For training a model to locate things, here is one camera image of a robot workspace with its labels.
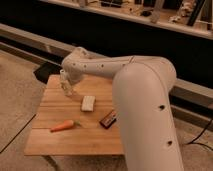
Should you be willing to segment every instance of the carrot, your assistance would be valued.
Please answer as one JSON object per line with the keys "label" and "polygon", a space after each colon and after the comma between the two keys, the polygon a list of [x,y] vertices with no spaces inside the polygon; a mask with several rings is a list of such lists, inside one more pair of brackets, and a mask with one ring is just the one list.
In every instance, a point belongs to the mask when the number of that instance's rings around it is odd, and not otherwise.
{"label": "carrot", "polygon": [[63,123],[60,123],[52,128],[50,128],[50,132],[62,131],[65,129],[73,128],[75,125],[80,125],[78,122],[73,120],[66,120]]}

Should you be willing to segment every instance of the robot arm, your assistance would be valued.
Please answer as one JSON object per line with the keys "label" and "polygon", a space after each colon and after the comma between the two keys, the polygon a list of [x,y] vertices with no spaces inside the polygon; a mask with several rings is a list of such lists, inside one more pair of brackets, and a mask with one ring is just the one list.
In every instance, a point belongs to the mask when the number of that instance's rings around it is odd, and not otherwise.
{"label": "robot arm", "polygon": [[167,59],[90,59],[85,49],[76,48],[62,67],[71,85],[82,74],[113,78],[113,103],[130,171],[183,170],[168,98],[176,73]]}

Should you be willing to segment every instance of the table top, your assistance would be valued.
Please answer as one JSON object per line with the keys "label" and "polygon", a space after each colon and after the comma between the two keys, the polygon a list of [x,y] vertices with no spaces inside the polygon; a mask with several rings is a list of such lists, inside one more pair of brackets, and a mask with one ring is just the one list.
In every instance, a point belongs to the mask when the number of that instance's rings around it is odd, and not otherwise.
{"label": "table top", "polygon": [[[75,85],[75,93],[64,95],[59,75],[50,76],[25,147],[25,155],[120,155],[123,148],[115,122],[104,129],[99,121],[112,109],[112,80],[84,75]],[[82,112],[85,95],[96,97],[94,111]],[[76,120],[82,126],[50,132],[65,121]]]}

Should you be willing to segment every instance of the gray floor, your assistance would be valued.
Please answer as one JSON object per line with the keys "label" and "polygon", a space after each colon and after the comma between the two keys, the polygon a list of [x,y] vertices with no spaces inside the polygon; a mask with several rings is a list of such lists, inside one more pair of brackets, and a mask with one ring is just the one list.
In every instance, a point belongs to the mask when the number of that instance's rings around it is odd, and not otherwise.
{"label": "gray floor", "polygon": [[[37,67],[34,63],[0,51],[0,150],[36,113],[45,88],[34,78],[33,71]],[[31,123],[0,154],[0,171],[54,170],[42,157],[23,154]],[[213,152],[198,145],[183,145],[202,129],[178,119],[175,119],[175,126],[185,170],[212,171]],[[212,145],[212,132],[207,131],[199,141]],[[65,171],[127,170],[123,156],[58,156],[54,159]]]}

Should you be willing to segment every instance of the white block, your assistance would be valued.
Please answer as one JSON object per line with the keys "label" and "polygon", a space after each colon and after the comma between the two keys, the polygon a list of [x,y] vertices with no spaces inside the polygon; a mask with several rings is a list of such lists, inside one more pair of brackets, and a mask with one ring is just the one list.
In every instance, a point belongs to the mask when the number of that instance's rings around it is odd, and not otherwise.
{"label": "white block", "polygon": [[81,104],[81,110],[82,111],[93,111],[95,103],[95,96],[84,96],[82,104]]}

